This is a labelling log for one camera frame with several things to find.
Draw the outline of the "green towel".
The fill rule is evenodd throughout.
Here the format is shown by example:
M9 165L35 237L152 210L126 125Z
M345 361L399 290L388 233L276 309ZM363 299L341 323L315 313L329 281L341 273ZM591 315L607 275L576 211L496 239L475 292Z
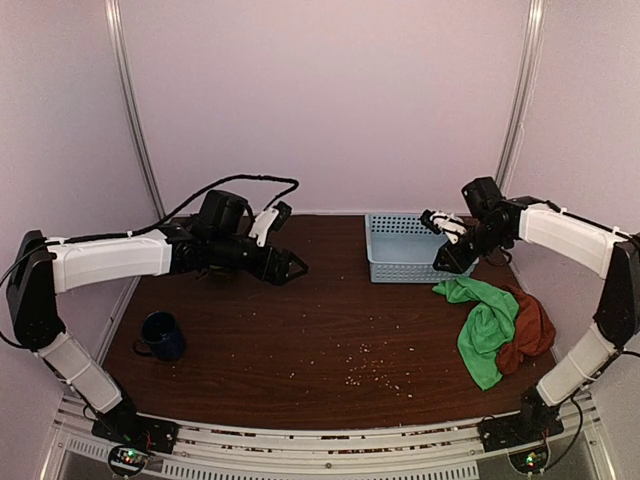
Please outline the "green towel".
M441 281L432 291L450 304L475 303L460 330L457 348L475 384L482 391L493 388L503 376L496 363L498 353L515 337L517 300L506 290L466 276Z

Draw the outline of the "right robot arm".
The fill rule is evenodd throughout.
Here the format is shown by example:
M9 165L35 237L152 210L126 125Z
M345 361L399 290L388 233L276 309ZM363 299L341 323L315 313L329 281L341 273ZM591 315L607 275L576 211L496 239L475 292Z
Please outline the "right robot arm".
M508 199L491 177L462 189L473 223L426 210L423 226L445 234L435 256L438 271L461 274L478 258L515 242L547 248L595 272L604 281L593 323L565 355L522 397L512 430L535 440L555 420L559 406L594 381L639 332L639 237L568 212L532 196Z

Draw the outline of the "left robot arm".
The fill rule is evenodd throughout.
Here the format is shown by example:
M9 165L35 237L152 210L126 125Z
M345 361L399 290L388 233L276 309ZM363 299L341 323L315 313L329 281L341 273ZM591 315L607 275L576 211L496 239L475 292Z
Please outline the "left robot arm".
M163 223L145 233L46 238L27 232L4 274L13 326L9 345L36 354L94 409L96 417L123 444L137 442L144 424L118 383L72 336L58 314L57 295L75 288L141 276L177 275L210 267L242 270L260 281L282 286L309 267L268 237L291 214L284 202L266 207L240 231L248 201L211 190L198 213L184 224Z

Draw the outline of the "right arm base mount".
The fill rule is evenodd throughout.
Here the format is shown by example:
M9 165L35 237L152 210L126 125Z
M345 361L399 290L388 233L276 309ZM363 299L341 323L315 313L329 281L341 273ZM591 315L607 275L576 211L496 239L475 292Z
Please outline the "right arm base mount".
M559 419L552 419L542 425L526 426L519 412L500 417L485 417L477 427L485 452L540 442L544 437L564 432L564 425Z

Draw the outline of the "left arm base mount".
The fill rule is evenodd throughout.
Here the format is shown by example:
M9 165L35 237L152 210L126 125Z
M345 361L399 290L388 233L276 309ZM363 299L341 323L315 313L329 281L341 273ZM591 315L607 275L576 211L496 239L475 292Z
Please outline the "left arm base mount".
M118 433L114 428L108 428L105 422L95 420L91 433L95 437L145 452L171 454L179 433L179 425L173 421L139 416L134 421L131 432Z

